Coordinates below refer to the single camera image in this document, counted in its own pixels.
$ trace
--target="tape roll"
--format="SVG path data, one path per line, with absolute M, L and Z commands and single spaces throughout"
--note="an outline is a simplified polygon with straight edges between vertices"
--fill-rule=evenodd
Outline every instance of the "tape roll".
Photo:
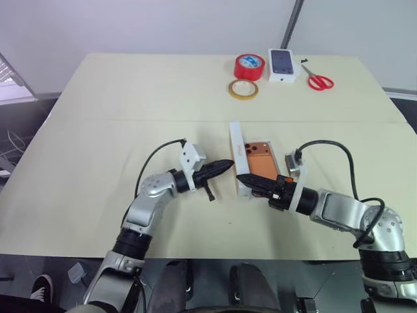
M 258 86 L 250 80 L 234 80 L 229 84 L 229 93 L 233 98 L 249 100 L 258 94 Z
M 255 81 L 261 78 L 265 60 L 256 54 L 242 54 L 235 61 L 235 76 L 241 80 Z

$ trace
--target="black shoe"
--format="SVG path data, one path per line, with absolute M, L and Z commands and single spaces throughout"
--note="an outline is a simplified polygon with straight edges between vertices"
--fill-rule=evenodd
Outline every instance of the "black shoe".
M 52 279 L 48 275 L 39 276 L 32 286 L 32 300 L 52 303 L 53 286 Z

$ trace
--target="red scissors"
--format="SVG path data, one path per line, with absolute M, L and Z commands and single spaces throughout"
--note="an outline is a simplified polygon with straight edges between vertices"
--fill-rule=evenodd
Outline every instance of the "red scissors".
M 304 65 L 301 65 L 304 70 L 308 73 L 308 85 L 313 88 L 314 90 L 325 90 L 331 89 L 334 86 L 334 82 L 327 78 L 326 76 L 316 75 L 312 73 L 308 68 Z

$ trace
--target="black cable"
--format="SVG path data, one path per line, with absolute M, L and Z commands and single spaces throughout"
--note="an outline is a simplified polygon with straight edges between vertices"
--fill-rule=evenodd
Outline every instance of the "black cable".
M 375 218 L 372 220 L 369 226 L 366 228 L 365 232 L 359 238 L 357 238 L 357 240 L 353 243 L 354 248 L 358 248 L 364 242 L 364 239 L 369 235 L 369 233 L 372 231 L 374 226 L 377 224 L 378 220 L 381 218 L 385 209 L 385 202 L 384 200 L 380 198 L 368 198 L 368 199 L 361 200 L 361 202 L 369 202 L 369 201 L 378 201 L 380 203 L 379 211 L 377 215 L 375 215 Z
M 138 279 L 138 280 L 139 280 L 139 283 L 141 285 L 142 302 L 143 302 L 143 313 L 146 313 L 146 295 L 145 295 L 145 288 L 143 287 L 140 279 Z
M 295 151 L 295 160 L 299 161 L 301 159 L 301 150 L 303 150 L 306 147 L 309 147 L 310 145 L 318 145 L 318 144 L 327 144 L 327 145 L 335 145 L 337 147 L 339 147 L 340 149 L 342 149 L 346 155 L 347 155 L 347 159 L 349 160 L 349 169 L 351 172 L 351 185 L 352 185 L 352 192 L 353 192 L 353 197 L 356 200 L 359 200 L 358 197 L 358 192 L 356 191 L 356 182 L 355 182 L 355 178 L 354 178 L 354 167 L 353 167 L 353 157 L 351 155 L 351 152 L 341 143 L 339 142 L 334 142 L 332 140 L 314 140 L 312 142 L 307 142 L 304 145 L 301 145 L 301 147 L 299 147 L 296 151 Z
M 310 145 L 317 145 L 317 144 L 327 144 L 327 145 L 335 145 L 337 147 L 339 147 L 340 149 L 342 149 L 346 155 L 347 158 L 349 160 L 349 169 L 351 172 L 351 185 L 352 185 L 352 192 L 353 192 L 353 196 L 356 200 L 359 201 L 359 197 L 358 197 L 358 192 L 356 190 L 356 182 L 355 182 L 355 177 L 354 177 L 354 166 L 353 166 L 353 157 L 351 155 L 351 152 L 341 143 L 339 142 L 334 142 L 332 140 L 314 140 L 312 142 L 307 142 L 304 145 L 301 145 L 296 151 L 295 151 L 295 160 L 298 162 L 301 159 L 302 153 L 301 150 L 303 150 L 306 147 L 309 147 Z M 365 238 L 369 235 L 369 233 L 371 233 L 372 229 L 374 228 L 374 226 L 377 224 L 378 220 L 380 219 L 380 217 L 382 216 L 384 209 L 385 209 L 385 202 L 384 200 L 380 199 L 380 198 L 368 198 L 368 199 L 364 199 L 364 200 L 360 200 L 361 202 L 369 202 L 369 201 L 378 201 L 380 203 L 379 205 L 379 211 L 377 213 L 377 215 L 375 215 L 375 218 L 372 220 L 371 224 L 366 228 L 365 232 L 359 236 L 359 238 L 353 243 L 353 247 L 354 248 L 358 248 L 365 240 Z
M 83 285 L 88 288 L 88 285 L 85 283 L 84 278 L 81 278 L 81 282 L 83 283 Z
M 139 173 L 139 176 L 137 177 L 137 181 L 136 181 L 136 186 L 135 186 L 135 196 L 133 198 L 133 200 L 136 199 L 137 197 L 137 191 L 139 190 L 139 184 L 143 175 L 143 171 L 145 171 L 146 165 L 148 165 L 149 161 L 151 160 L 151 158 L 154 156 L 155 153 L 157 153 L 160 149 L 162 149 L 163 147 L 166 147 L 167 145 L 172 145 L 173 143 L 181 143 L 181 146 L 184 147 L 185 143 L 187 142 L 185 139 L 177 139 L 177 140 L 173 140 L 171 142 L 165 142 L 163 145 L 160 145 L 159 147 L 157 147 L 146 159 L 145 163 L 142 166 L 142 169 Z M 123 218 L 122 218 L 122 224 L 124 219 L 126 218 L 126 215 L 128 214 L 129 208 L 126 210 L 126 212 L 124 212 Z

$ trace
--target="white wall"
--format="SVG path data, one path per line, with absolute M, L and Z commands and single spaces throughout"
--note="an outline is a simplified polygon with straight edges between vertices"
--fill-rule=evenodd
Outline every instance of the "white wall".
M 383 87 L 417 91 L 417 1 L 306 0 L 289 47 L 356 55 Z
M 265 53 L 295 0 L 2 0 L 0 52 L 36 93 L 90 52 Z

